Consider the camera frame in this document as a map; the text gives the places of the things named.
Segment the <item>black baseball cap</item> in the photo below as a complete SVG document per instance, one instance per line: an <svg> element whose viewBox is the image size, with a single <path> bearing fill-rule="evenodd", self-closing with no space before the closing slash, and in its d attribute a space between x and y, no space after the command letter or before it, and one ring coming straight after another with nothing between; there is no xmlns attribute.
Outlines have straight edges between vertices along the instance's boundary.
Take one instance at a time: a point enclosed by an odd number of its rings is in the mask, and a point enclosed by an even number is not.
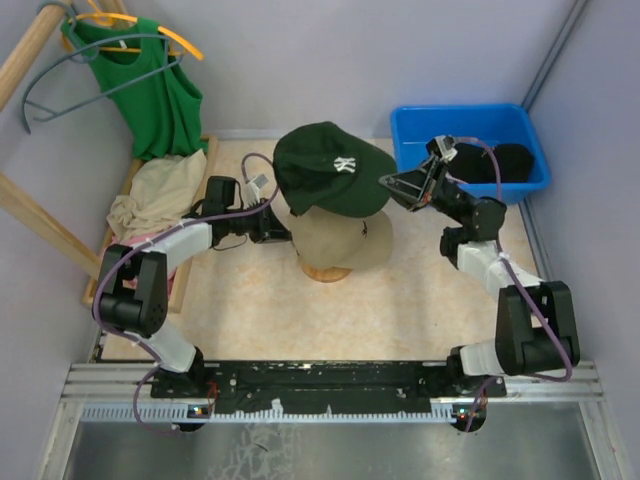
<svg viewBox="0 0 640 480"><path fill-rule="evenodd" d="M482 147L461 143L449 163L449 174L467 184L496 182L491 155ZM533 154L520 144L500 144L492 148L502 183L526 183L534 166Z"/></svg>

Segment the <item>dark green baseball cap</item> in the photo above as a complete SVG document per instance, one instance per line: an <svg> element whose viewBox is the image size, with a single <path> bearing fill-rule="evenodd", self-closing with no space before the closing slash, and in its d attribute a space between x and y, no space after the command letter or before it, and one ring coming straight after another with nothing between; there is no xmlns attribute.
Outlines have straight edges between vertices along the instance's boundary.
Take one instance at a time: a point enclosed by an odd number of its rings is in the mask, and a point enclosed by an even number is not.
<svg viewBox="0 0 640 480"><path fill-rule="evenodd" d="M303 125L280 138L273 169L293 215L317 207L351 218L379 212L390 199L379 179L397 172L391 155L329 121Z"/></svg>

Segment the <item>beige baseball cap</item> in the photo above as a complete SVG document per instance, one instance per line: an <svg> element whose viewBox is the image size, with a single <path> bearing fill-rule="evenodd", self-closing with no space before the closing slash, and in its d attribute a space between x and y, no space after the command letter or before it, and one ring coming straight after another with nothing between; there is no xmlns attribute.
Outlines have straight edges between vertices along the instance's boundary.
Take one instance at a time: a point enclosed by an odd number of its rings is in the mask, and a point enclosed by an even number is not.
<svg viewBox="0 0 640 480"><path fill-rule="evenodd" d="M386 263L393 249L393 227L383 212L354 218L319 207L289 213L287 225L302 262L319 270L367 270Z"/></svg>

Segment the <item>wooden hat stand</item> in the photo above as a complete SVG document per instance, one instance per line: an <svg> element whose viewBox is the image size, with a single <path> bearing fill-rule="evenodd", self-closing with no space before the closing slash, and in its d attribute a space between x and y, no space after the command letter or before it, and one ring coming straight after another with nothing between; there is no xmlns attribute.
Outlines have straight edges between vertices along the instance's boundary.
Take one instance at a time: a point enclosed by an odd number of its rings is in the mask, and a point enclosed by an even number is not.
<svg viewBox="0 0 640 480"><path fill-rule="evenodd" d="M302 264L301 269L309 279L325 284L342 281L352 273L351 269L340 267L317 269L307 264Z"/></svg>

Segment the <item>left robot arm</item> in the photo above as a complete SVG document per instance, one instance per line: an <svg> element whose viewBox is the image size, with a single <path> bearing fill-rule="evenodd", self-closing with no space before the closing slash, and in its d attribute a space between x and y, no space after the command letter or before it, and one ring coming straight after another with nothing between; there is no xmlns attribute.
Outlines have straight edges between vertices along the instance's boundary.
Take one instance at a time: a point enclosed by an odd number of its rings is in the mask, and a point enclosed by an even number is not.
<svg viewBox="0 0 640 480"><path fill-rule="evenodd" d="M202 352L167 319L169 274L216 249L229 235L255 244L291 240L269 199L235 209L238 188L239 182L232 177L210 177L204 198L175 226L136 247L113 244L102 257L94 320L107 332L141 345L157 364L154 377L172 382L173 391L189 397L206 389L208 373Z"/></svg>

